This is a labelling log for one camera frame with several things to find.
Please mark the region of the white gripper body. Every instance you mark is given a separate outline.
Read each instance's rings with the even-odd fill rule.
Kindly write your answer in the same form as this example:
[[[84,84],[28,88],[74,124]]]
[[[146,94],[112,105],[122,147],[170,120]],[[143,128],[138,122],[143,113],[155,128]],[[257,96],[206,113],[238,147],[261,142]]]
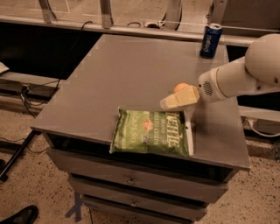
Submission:
[[[219,88],[217,72],[218,68],[213,68],[198,78],[199,94],[204,102],[219,102],[226,99]]]

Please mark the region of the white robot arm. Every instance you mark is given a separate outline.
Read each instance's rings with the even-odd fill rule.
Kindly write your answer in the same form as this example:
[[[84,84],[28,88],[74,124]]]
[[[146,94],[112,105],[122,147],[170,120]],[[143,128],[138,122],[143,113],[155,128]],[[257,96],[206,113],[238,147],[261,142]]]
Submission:
[[[262,95],[280,89],[280,34],[268,34],[254,41],[245,56],[213,68],[165,97],[162,109],[175,109],[203,102],[219,102],[240,95]]]

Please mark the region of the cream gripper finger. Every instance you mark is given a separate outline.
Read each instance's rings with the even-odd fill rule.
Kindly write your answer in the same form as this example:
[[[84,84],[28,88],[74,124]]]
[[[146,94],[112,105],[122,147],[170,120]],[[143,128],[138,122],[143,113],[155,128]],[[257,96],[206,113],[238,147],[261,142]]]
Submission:
[[[162,109],[175,109],[197,103],[200,99],[199,90],[192,85],[182,87],[160,101]]]

